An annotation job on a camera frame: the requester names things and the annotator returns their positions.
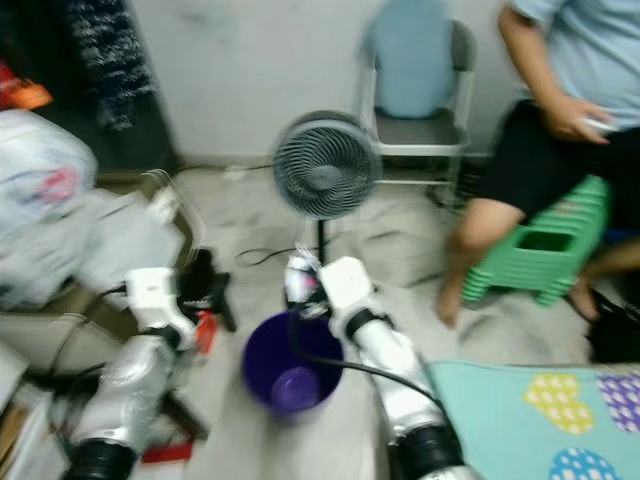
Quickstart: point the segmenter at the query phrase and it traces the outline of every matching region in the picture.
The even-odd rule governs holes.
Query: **green plastic stool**
[[[464,299],[478,301],[495,286],[536,290],[539,304],[553,304],[573,286],[576,273],[598,245],[608,212],[608,185],[589,176],[496,245],[467,275]]]

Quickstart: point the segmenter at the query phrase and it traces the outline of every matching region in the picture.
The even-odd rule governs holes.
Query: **yellow heart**
[[[580,435],[593,428],[591,409],[577,400],[580,382],[571,374],[539,374],[533,379],[524,400],[542,413],[556,427]]]

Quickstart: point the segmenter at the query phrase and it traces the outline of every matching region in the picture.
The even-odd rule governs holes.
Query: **fan grille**
[[[357,124],[328,118],[291,129],[276,150],[274,172],[290,205],[307,216],[330,220],[367,199],[382,166]]]

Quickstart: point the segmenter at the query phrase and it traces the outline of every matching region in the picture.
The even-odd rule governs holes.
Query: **white wall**
[[[512,95],[495,34],[501,0],[451,0],[476,33],[472,152]],[[133,0],[181,153],[266,155],[297,116],[352,111],[356,55],[382,0]]]

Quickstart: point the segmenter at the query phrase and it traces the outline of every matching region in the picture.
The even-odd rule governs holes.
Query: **plastic bucket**
[[[266,320],[251,335],[244,351],[243,373],[249,390],[278,417],[309,412],[334,392],[342,369],[309,363],[298,357],[289,342],[289,313]],[[340,342],[324,319],[301,321],[298,343],[312,355],[342,360]]]

